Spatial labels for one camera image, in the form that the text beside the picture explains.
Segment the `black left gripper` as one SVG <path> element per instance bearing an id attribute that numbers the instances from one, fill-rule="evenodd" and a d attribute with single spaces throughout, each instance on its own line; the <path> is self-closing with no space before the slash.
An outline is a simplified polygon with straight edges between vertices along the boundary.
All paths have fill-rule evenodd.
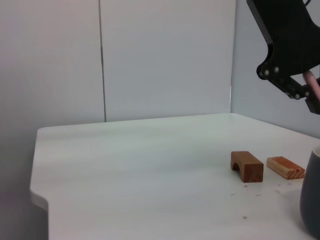
<path id="1" fill-rule="evenodd" d="M 246 3 L 268 49 L 265 60 L 256 69 L 258 77 L 272 83 L 290 99 L 305 98 L 309 111 L 319 114 L 320 101 L 312 88 L 291 77 L 320 64 L 320 28 L 313 22 L 305 3 L 302 0 Z M 320 87 L 319 77 L 315 87 Z"/>

